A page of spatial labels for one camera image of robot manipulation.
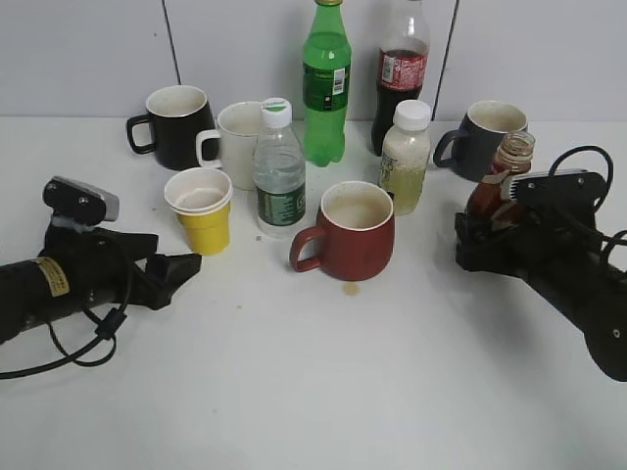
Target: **black mug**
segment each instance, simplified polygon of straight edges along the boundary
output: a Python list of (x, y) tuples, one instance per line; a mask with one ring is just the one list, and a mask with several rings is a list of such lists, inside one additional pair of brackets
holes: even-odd
[[(527, 127), (527, 116), (516, 106), (480, 101), (470, 107), (459, 129), (442, 137), (433, 154), (433, 163), (440, 168), (452, 167), (462, 178), (479, 182), (490, 171), (494, 154), (506, 134)], [(442, 160), (453, 141), (451, 157)]]
[[(148, 114), (126, 122), (126, 136), (133, 152), (155, 152), (157, 161), (169, 169), (198, 166), (196, 136), (203, 130), (216, 128), (205, 92), (188, 85), (162, 88), (148, 97), (146, 110)], [(133, 138), (133, 127), (144, 123), (150, 124), (153, 141), (140, 146)], [(217, 140), (205, 142), (203, 160), (217, 159), (217, 152)]]

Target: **mug handle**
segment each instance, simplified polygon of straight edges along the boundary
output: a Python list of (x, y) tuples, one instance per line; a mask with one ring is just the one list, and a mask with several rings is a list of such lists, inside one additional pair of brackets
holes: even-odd
[(321, 227), (311, 227), (303, 230), (299, 233), (292, 242), (292, 249), (290, 250), (290, 264), (296, 272), (306, 272), (316, 269), (322, 265), (322, 261), (319, 255), (313, 258), (303, 259), (298, 261), (298, 258), (303, 251), (305, 245), (313, 240), (322, 239), (326, 237), (324, 230)]
[(126, 122), (126, 138), (133, 152), (139, 155), (150, 154), (157, 149), (155, 142), (148, 145), (137, 145), (133, 137), (133, 127), (139, 124), (149, 124), (151, 122), (150, 115), (142, 115), (132, 117)]
[(465, 129), (456, 129), (444, 134), (444, 136), (438, 142), (438, 146), (433, 153), (433, 163), (439, 168), (449, 168), (453, 164), (453, 159), (442, 160), (444, 151), (455, 139), (463, 139), (469, 137), (470, 133)]
[(196, 158), (198, 159), (198, 166), (204, 166), (205, 168), (222, 168), (221, 159), (211, 160), (210, 162), (203, 160), (203, 142), (212, 139), (219, 139), (219, 132), (217, 130), (203, 130), (196, 136)]

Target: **robotic arm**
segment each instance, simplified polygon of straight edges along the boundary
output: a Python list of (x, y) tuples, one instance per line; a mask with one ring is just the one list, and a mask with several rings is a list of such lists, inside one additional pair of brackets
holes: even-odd
[[(56, 176), (46, 184), (43, 200), (53, 210), (43, 251), (38, 258), (0, 266), (0, 345), (42, 324), (49, 325), (58, 345), (51, 323), (79, 311), (98, 325), (96, 340), (86, 348), (93, 349), (103, 340), (115, 341), (128, 305), (152, 310), (168, 306), (178, 288), (200, 270), (199, 255), (157, 255), (157, 235), (97, 227), (102, 221), (115, 221), (119, 215), (119, 199), (106, 191)], [(145, 270), (135, 264), (143, 259)], [(120, 306), (112, 308), (102, 320), (90, 310), (111, 303)], [(90, 351), (67, 354), (60, 346), (57, 348), (66, 357), (52, 363), (55, 366), (78, 363), (77, 359)], [(0, 373), (0, 379), (54, 368), (48, 365)]]
[(611, 167), (607, 182), (593, 172), (555, 170), (503, 183), (504, 196), (526, 209), (517, 226), (494, 231), (490, 221), (458, 213), (457, 262), (522, 279), (581, 330), (607, 376), (627, 382), (627, 274), (608, 262), (627, 231), (605, 237), (595, 221)]

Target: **white mug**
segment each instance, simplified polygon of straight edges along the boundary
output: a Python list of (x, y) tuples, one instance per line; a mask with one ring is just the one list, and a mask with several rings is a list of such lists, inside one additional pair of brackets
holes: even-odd
[[(219, 130), (204, 130), (196, 136), (198, 165), (222, 167), (233, 186), (244, 191), (255, 189), (253, 155), (262, 123), (262, 104), (258, 101), (235, 103), (217, 116)], [(203, 142), (220, 139), (219, 158), (203, 160)]]

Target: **white wall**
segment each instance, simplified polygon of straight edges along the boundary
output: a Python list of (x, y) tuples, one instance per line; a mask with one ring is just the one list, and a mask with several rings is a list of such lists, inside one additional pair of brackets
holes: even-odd
[(174, 83), (161, 0), (0, 2), (0, 115), (130, 116)]
[[(390, 1), (346, 0), (342, 6), (353, 68), (349, 117), (371, 119), (376, 104), (380, 34)], [(168, 0), (183, 83), (207, 91), (215, 113), (236, 101), (282, 96), (302, 104), (302, 48), (314, 20), (314, 0)], [(432, 49), (421, 98), (433, 104), (455, 0), (424, 0)]]
[(460, 0), (438, 120), (483, 99), (532, 120), (626, 120), (627, 2)]

